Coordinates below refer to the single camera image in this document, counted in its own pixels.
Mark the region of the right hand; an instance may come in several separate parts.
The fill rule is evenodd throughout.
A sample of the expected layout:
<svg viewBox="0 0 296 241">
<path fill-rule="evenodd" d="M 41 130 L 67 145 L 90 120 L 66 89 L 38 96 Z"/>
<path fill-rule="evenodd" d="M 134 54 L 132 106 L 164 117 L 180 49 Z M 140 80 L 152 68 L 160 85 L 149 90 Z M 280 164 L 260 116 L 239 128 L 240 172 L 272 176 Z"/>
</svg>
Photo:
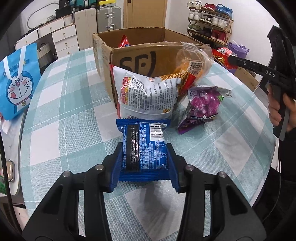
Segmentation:
<svg viewBox="0 0 296 241">
<path fill-rule="evenodd" d="M 271 84 L 267 87 L 268 91 L 268 110 L 269 110 L 269 119 L 274 126 L 278 126 L 281 121 L 281 115 L 279 113 L 280 104 L 279 102 L 273 97 L 273 90 Z M 283 102 L 285 103 L 286 107 L 290 110 L 290 119 L 287 125 L 287 132 L 290 132 L 296 126 L 296 105 L 295 100 L 289 98 L 286 94 L 283 95 Z"/>
</svg>

